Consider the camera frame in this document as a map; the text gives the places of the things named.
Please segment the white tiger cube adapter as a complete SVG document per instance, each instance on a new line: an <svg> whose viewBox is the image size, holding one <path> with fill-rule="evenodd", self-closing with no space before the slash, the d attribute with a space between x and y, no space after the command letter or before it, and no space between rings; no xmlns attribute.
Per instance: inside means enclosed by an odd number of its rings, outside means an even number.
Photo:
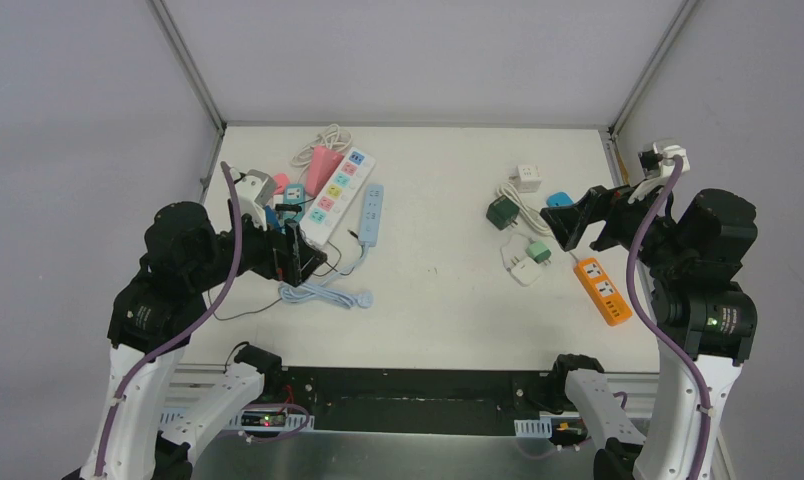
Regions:
<svg viewBox="0 0 804 480"><path fill-rule="evenodd" d="M534 193L540 189L542 177L536 165L520 164L517 165L513 174L508 178L508 183L518 193Z"/></svg>

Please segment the dark green cube adapter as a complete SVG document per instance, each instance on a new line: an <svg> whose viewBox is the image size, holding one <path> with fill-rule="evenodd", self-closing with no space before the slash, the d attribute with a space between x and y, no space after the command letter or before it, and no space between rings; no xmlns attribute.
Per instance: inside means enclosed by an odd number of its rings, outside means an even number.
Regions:
<svg viewBox="0 0 804 480"><path fill-rule="evenodd" d="M506 195L497 197L486 211L486 219L499 231L515 225L518 215L519 206Z"/></svg>

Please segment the small white cube adapter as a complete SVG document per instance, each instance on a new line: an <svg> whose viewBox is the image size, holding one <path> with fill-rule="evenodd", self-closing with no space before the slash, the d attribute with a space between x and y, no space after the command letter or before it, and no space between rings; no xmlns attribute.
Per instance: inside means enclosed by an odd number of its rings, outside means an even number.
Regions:
<svg viewBox="0 0 804 480"><path fill-rule="evenodd" d="M522 287L533 285L543 274L542 267L527 253L529 239L514 234L500 248L504 269Z"/></svg>

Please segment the blue folding plug adapter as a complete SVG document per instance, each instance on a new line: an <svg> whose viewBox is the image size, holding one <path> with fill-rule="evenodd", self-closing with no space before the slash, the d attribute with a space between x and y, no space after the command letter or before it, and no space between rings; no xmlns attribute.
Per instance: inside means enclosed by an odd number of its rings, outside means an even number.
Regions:
<svg viewBox="0 0 804 480"><path fill-rule="evenodd" d="M553 193L546 199L546 205L549 208L570 206L573 203L574 203L573 199L566 192L563 191Z"/></svg>

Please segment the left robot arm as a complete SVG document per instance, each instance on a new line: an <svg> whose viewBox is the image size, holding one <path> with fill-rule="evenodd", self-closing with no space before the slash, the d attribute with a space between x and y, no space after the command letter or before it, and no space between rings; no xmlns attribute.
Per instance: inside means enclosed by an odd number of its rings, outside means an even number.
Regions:
<svg viewBox="0 0 804 480"><path fill-rule="evenodd" d="M254 400L275 402L283 390L281 358L248 345L201 400L162 424L170 380L191 335L217 309L204 294L227 293L246 272L298 286L326 260L296 222L262 229L241 214L233 216L230 231L219 233L196 202L159 210L144 240L139 270L113 303L107 399L76 479L189 478L232 418Z"/></svg>

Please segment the orange power strip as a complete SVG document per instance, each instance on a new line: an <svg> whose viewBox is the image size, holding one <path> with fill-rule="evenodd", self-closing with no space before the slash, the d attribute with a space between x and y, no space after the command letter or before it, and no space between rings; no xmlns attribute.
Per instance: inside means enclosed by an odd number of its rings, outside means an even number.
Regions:
<svg viewBox="0 0 804 480"><path fill-rule="evenodd" d="M618 326L632 317L629 302L595 258L579 260L573 271L607 325Z"/></svg>

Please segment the light green plug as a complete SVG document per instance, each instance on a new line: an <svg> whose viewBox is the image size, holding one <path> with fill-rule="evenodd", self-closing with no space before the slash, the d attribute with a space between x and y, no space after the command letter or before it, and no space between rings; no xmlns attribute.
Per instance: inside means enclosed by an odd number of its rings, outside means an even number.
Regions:
<svg viewBox="0 0 804 480"><path fill-rule="evenodd" d="M552 251L542 240L532 241L526 247L526 254L538 265L551 262Z"/></svg>

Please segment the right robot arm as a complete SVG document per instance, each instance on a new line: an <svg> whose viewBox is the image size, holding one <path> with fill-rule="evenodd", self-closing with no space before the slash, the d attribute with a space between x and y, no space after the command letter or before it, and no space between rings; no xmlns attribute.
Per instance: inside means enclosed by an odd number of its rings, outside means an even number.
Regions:
<svg viewBox="0 0 804 480"><path fill-rule="evenodd" d="M629 271L648 269L654 287L645 319L660 360L649 433L630 435L604 417L602 398L585 387L581 371L549 378L546 397L561 410L576 406L589 420L599 478L706 479L728 395L755 339L756 306L735 275L757 237L756 210L731 192L705 189L672 220L660 214L668 187L641 200L632 192L597 186L541 217L566 251L590 224L601 223L593 250L622 246Z"/></svg>

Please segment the light blue power strip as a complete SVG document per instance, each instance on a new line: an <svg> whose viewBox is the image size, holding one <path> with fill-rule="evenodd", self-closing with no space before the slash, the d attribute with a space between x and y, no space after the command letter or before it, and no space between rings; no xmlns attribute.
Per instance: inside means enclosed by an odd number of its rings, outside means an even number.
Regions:
<svg viewBox="0 0 804 480"><path fill-rule="evenodd" d="M329 284L338 278L351 275L366 260L369 251L376 246L383 200L384 187L382 185L370 184L367 186L359 231L356 233L361 249L357 260L341 268L330 265L328 271L321 276L318 283L306 281L298 287L280 285L278 288L280 300L289 304L302 304L312 300L321 300L345 309L353 307L370 308L374 304L374 296L370 291L347 293L332 288Z"/></svg>

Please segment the white multicolour power strip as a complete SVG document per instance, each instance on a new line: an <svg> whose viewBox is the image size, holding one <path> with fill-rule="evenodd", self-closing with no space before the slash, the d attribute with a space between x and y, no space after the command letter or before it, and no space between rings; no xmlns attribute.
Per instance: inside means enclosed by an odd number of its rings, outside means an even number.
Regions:
<svg viewBox="0 0 804 480"><path fill-rule="evenodd" d="M300 221L308 243L323 247L328 242L376 163L374 156L357 147L345 153Z"/></svg>

